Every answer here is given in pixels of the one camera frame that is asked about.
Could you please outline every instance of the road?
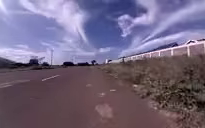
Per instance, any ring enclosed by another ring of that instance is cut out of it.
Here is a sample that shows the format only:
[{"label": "road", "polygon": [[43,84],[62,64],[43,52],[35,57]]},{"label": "road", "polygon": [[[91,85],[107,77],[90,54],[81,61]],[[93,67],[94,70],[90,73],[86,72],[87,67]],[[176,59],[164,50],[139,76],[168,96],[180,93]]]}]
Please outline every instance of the road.
[{"label": "road", "polygon": [[96,68],[0,73],[0,128],[164,128],[166,122]]}]

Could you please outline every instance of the white cloud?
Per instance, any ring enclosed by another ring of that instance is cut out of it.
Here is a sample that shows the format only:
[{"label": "white cloud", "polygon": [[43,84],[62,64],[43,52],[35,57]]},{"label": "white cloud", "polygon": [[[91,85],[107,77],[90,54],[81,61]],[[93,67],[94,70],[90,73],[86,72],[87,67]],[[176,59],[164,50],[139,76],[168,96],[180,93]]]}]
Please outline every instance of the white cloud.
[{"label": "white cloud", "polygon": [[5,6],[4,3],[3,3],[3,0],[0,0],[0,10],[1,10],[3,13],[7,14],[7,9],[6,9],[6,6]]},{"label": "white cloud", "polygon": [[54,19],[64,29],[62,41],[41,43],[48,50],[54,49],[55,60],[63,61],[71,56],[93,57],[98,53],[98,49],[89,43],[84,31],[89,15],[75,0],[20,0],[20,3],[35,14]]},{"label": "white cloud", "polygon": [[[191,30],[191,31],[183,31],[179,33],[175,33],[172,35],[167,35],[165,37],[160,37],[153,39],[151,41],[146,42],[143,45],[135,45],[135,47],[130,47],[121,52],[119,56],[126,56],[131,54],[136,54],[140,52],[146,52],[155,48],[158,48],[162,45],[166,45],[169,43],[177,42],[179,44],[183,44],[188,40],[197,40],[205,38],[205,30]],[[135,42],[141,42],[140,38],[136,38]]]},{"label": "white cloud", "polygon": [[0,47],[0,56],[6,59],[10,59],[16,62],[27,63],[31,56],[46,57],[50,55],[49,52],[36,52],[30,49],[20,48],[3,48]]},{"label": "white cloud", "polygon": [[107,52],[110,52],[111,50],[112,50],[111,47],[100,48],[99,53],[107,53]]},{"label": "white cloud", "polygon": [[156,0],[136,0],[136,4],[143,6],[147,12],[138,16],[131,17],[129,14],[124,14],[118,17],[117,22],[122,29],[122,36],[126,37],[132,33],[132,29],[139,25],[150,25],[155,22],[156,16],[159,13],[159,8]]},{"label": "white cloud", "polygon": [[194,1],[183,9],[171,14],[166,19],[162,20],[155,30],[143,41],[146,42],[156,35],[164,32],[169,27],[181,22],[187,22],[202,18],[205,14],[205,0]]},{"label": "white cloud", "polygon": [[69,36],[88,42],[83,28],[88,14],[74,0],[20,0],[20,3],[33,13],[55,19]]},{"label": "white cloud", "polygon": [[24,45],[24,44],[18,44],[16,45],[17,48],[21,48],[21,49],[29,49],[28,45]]}]

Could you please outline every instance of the dashed line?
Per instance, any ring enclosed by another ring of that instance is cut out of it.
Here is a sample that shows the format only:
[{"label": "dashed line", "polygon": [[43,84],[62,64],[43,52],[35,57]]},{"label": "dashed line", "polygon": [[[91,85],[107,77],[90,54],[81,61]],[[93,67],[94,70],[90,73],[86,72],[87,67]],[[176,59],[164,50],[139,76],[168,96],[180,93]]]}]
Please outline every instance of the dashed line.
[{"label": "dashed line", "polygon": [[60,75],[56,75],[56,76],[52,76],[52,77],[48,77],[48,78],[45,78],[45,79],[42,79],[42,81],[46,81],[46,80],[50,80],[50,79],[54,79],[56,77],[59,77]]},{"label": "dashed line", "polygon": [[29,81],[30,80],[16,80],[16,81],[12,81],[12,82],[2,83],[2,84],[0,84],[0,88],[7,88],[10,86],[14,86],[15,84],[26,83]]}]

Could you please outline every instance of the pole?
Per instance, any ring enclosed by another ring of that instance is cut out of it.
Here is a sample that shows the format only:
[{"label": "pole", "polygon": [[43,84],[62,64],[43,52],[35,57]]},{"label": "pole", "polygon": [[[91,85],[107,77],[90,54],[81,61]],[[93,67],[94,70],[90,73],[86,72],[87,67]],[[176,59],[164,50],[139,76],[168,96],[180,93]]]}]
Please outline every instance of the pole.
[{"label": "pole", "polygon": [[51,50],[51,66],[52,66],[52,64],[53,64],[53,50]]}]

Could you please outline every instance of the grass verge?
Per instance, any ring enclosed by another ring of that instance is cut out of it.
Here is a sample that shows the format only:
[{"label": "grass verge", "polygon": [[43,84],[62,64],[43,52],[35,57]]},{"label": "grass verge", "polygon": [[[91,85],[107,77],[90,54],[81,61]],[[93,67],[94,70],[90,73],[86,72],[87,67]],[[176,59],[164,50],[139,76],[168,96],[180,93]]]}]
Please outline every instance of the grass verge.
[{"label": "grass verge", "polygon": [[179,128],[205,128],[205,56],[153,58],[101,67],[130,82],[155,108],[177,114]]}]

